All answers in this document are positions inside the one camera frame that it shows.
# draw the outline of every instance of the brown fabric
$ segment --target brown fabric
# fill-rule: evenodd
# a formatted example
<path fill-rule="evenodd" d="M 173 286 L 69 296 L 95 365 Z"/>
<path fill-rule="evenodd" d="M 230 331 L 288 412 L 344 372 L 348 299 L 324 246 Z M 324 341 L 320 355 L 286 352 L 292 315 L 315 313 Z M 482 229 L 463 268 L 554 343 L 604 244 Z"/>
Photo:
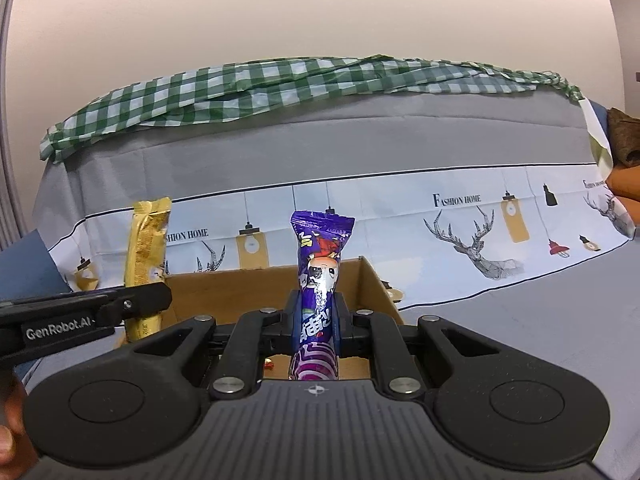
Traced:
<path fill-rule="evenodd" d="M 640 226 L 640 202 L 631 200 L 630 198 L 626 198 L 624 196 L 619 196 L 618 200 L 622 202 L 622 205 L 628 211 L 631 219 L 634 221 L 634 224 Z"/>
<path fill-rule="evenodd" d="M 607 123 L 614 158 L 628 168 L 640 166 L 640 119 L 612 108 Z"/>
<path fill-rule="evenodd" d="M 615 196 L 625 196 L 640 202 L 640 166 L 616 166 L 607 179 L 607 186 Z"/>

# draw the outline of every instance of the gold wrapper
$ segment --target gold wrapper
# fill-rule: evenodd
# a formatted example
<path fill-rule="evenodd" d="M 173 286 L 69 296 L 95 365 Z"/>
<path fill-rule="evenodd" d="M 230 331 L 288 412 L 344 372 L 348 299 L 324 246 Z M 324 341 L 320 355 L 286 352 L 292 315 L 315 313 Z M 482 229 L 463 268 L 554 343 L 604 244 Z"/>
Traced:
<path fill-rule="evenodd" d="M 124 285 L 145 285 L 164 282 L 164 250 L 166 227 L 171 212 L 171 199 L 153 202 L 144 200 L 133 205 L 133 222 L 129 234 Z M 160 331 L 161 316 L 127 319 L 125 327 L 129 342 Z"/>

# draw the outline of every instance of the candy wrapper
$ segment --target candy wrapper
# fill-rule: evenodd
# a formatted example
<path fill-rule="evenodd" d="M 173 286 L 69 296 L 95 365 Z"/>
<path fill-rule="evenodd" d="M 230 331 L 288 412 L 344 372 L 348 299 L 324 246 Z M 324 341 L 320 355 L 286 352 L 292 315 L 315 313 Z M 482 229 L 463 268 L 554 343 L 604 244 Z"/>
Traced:
<path fill-rule="evenodd" d="M 301 289 L 300 347 L 291 360 L 289 378 L 300 381 L 338 378 L 332 305 L 340 251 L 353 230 L 353 218 L 296 211 L 291 225 L 298 238 Z"/>
<path fill-rule="evenodd" d="M 124 270 L 124 285 L 136 286 L 164 282 L 164 250 L 166 227 L 171 212 L 171 199 L 154 202 L 143 200 L 133 205 L 133 222 Z M 127 319 L 127 339 L 137 341 L 160 331 L 161 316 Z"/>

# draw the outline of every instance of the cardboard box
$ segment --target cardboard box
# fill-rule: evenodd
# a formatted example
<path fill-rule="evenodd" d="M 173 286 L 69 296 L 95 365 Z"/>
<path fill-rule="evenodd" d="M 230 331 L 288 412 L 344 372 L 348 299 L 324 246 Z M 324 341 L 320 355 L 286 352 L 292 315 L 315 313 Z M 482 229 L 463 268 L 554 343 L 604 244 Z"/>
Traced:
<path fill-rule="evenodd" d="M 162 315 L 163 328 L 198 314 L 215 317 L 217 324 L 234 323 L 245 312 L 264 306 L 284 308 L 289 293 L 299 287 L 298 266 L 176 274 L 168 276 L 166 283 L 173 301 Z M 337 290 L 349 310 L 369 308 L 389 314 L 402 324 L 396 306 L 366 258 L 341 261 Z M 265 370 L 264 376 L 286 379 L 290 357 L 271 359 L 274 368 Z M 341 379 L 368 378 L 369 362 L 357 357 L 340 359 L 338 371 Z"/>

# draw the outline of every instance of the fingernail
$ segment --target fingernail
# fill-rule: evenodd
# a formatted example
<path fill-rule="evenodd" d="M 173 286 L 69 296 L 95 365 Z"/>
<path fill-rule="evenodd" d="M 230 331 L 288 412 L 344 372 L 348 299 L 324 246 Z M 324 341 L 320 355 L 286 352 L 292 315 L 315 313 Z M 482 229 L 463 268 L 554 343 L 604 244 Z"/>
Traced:
<path fill-rule="evenodd" d="M 0 453 L 9 453 L 14 447 L 14 436 L 6 426 L 0 426 Z"/>

